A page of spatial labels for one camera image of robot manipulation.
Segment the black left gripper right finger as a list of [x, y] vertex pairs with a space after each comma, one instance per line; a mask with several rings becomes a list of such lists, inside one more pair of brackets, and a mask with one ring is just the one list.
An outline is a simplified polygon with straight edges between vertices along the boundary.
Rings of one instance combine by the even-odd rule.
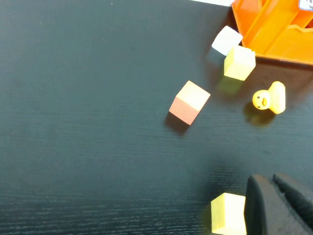
[[308, 225], [313, 225], [313, 191], [305, 185], [297, 182], [290, 176], [277, 173], [273, 175], [273, 181], [285, 195], [291, 207], [300, 218]]

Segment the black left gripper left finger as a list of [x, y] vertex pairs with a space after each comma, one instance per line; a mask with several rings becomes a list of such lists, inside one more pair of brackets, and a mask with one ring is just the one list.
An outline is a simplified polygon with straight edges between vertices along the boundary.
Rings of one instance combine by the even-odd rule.
[[272, 179], [251, 175], [247, 181], [244, 208], [249, 235], [311, 235], [308, 226], [291, 207]]

